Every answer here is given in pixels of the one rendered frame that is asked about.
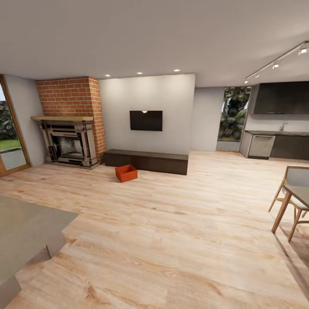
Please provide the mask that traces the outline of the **storage box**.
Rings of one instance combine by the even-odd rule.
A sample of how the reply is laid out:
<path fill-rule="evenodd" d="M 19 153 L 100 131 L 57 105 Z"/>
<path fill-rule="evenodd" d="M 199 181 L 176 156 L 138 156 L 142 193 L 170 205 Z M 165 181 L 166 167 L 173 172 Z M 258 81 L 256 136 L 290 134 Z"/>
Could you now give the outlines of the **storage box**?
<path fill-rule="evenodd" d="M 116 167 L 115 175 L 120 182 L 127 182 L 138 178 L 137 169 L 135 169 L 132 165 Z"/>

